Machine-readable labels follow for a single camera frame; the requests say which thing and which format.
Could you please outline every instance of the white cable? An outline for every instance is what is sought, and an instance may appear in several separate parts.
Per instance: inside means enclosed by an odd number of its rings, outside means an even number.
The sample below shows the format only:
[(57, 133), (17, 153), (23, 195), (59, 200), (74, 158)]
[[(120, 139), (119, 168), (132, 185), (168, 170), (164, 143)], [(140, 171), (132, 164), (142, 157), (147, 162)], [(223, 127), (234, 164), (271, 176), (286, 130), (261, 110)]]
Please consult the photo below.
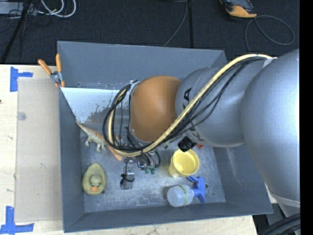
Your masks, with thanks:
[(64, 1), (63, 0), (61, 0), (61, 3), (62, 3), (61, 9), (56, 11), (56, 12), (50, 10), (50, 8), (45, 4), (44, 0), (40, 0), (40, 1), (43, 4), (43, 6), (45, 7), (45, 9), (49, 12), (49, 13), (45, 13), (45, 12), (42, 12), (42, 11), (38, 11), (38, 13), (41, 13), (41, 14), (45, 14), (45, 15), (49, 15), (49, 16), (53, 15), (53, 16), (60, 17), (60, 18), (69, 18), (72, 15), (74, 15), (74, 13), (76, 12), (76, 1), (75, 0), (72, 0), (73, 4), (74, 4), (74, 9), (68, 15), (60, 15), (61, 11), (64, 9)]
[(74, 13), (76, 12), (76, 1), (75, 0), (72, 0), (72, 1), (74, 4), (74, 9), (70, 14), (64, 15), (64, 16), (56, 14), (55, 16), (60, 17), (60, 18), (68, 18), (68, 17), (71, 17), (72, 15), (74, 15)]
[(58, 10), (58, 11), (52, 11), (50, 10), (50, 8), (45, 4), (44, 0), (40, 0), (41, 3), (43, 4), (43, 6), (46, 8), (46, 10), (49, 12), (49, 13), (45, 13), (45, 12), (42, 12), (42, 11), (38, 11), (38, 13), (41, 13), (41, 14), (45, 14), (45, 15), (56, 15), (58, 13), (60, 13), (63, 9), (64, 9), (64, 1), (61, 0), (61, 3), (62, 3), (62, 6), (61, 6), (61, 9)]

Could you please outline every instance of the plastic bottle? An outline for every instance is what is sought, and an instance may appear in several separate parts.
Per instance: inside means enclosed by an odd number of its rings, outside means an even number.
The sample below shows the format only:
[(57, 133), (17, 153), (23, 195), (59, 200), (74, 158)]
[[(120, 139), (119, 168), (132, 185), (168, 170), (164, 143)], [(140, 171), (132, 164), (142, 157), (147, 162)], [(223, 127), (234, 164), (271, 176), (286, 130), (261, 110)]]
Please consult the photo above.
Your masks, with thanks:
[(167, 200), (173, 207), (189, 205), (194, 198), (194, 191), (188, 185), (179, 185), (169, 188)]

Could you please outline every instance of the beige dinosaur figurine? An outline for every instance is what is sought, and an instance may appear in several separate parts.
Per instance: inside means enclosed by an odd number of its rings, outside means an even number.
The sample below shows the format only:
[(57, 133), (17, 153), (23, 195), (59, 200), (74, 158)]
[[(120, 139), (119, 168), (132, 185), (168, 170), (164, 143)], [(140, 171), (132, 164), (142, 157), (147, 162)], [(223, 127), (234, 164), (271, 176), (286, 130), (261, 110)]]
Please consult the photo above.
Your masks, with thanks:
[[(95, 142), (97, 144), (97, 152), (101, 152), (100, 147), (102, 150), (104, 150), (104, 151), (106, 150), (105, 145), (107, 145), (107, 143), (106, 143), (104, 137), (99, 132), (84, 126), (83, 124), (79, 123), (78, 121), (76, 121), (76, 123), (88, 136), (88, 138), (85, 142), (85, 146), (89, 146), (89, 142)], [(113, 149), (110, 149), (110, 147), (109, 147), (109, 150), (112, 152), (112, 154), (116, 157), (117, 160), (119, 160), (119, 161), (122, 160), (122, 157), (119, 156), (118, 154), (116, 154)]]

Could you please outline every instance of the rubber duck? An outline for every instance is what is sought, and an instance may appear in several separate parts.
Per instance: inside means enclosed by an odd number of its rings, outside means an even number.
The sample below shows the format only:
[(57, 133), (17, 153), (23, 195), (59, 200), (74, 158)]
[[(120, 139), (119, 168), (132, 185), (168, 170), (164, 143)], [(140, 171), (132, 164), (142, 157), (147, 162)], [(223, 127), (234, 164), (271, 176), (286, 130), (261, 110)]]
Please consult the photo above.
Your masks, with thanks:
[(84, 173), (82, 186), (89, 195), (99, 195), (107, 184), (107, 176), (99, 163), (91, 164)]

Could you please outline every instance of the yellow bowl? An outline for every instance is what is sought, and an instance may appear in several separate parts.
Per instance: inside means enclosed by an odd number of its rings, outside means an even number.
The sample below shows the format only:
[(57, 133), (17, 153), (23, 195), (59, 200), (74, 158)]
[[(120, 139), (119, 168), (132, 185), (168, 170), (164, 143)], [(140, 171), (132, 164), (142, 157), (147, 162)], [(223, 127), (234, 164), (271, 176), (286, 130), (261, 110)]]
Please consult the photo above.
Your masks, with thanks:
[(169, 166), (169, 173), (172, 177), (177, 178), (188, 177), (197, 172), (199, 169), (200, 161), (198, 156), (193, 150), (182, 152), (178, 149), (171, 158)]

